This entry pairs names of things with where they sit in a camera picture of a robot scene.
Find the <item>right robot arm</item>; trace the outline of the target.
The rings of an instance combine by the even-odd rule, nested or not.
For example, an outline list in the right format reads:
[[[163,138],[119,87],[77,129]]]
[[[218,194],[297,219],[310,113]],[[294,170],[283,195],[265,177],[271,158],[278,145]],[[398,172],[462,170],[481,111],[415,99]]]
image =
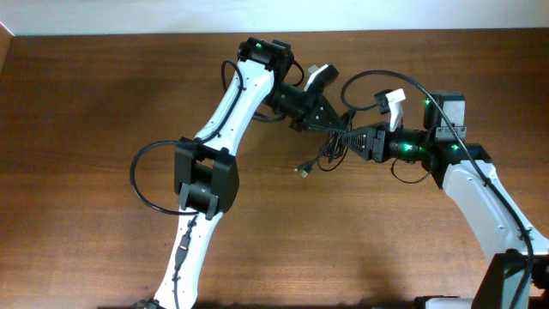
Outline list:
[[[436,91],[425,98],[423,130],[402,125],[402,90],[376,95],[388,123],[344,133],[339,143],[367,161],[419,162],[458,206],[489,263],[473,298],[420,296],[416,308],[548,306],[548,239],[530,223],[499,181],[490,155],[466,143],[465,98]]]

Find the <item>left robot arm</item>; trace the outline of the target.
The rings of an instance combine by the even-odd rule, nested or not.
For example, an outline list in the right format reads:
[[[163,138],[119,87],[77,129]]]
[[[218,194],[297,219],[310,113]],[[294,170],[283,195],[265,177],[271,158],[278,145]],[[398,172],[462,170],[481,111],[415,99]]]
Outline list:
[[[174,190],[178,231],[160,287],[150,308],[191,308],[209,242],[236,198],[238,146],[261,104],[295,124],[316,130],[323,89],[338,75],[325,64],[313,70],[303,88],[284,81],[295,64],[291,46],[250,37],[238,47],[235,73],[213,116],[193,139],[175,144]]]

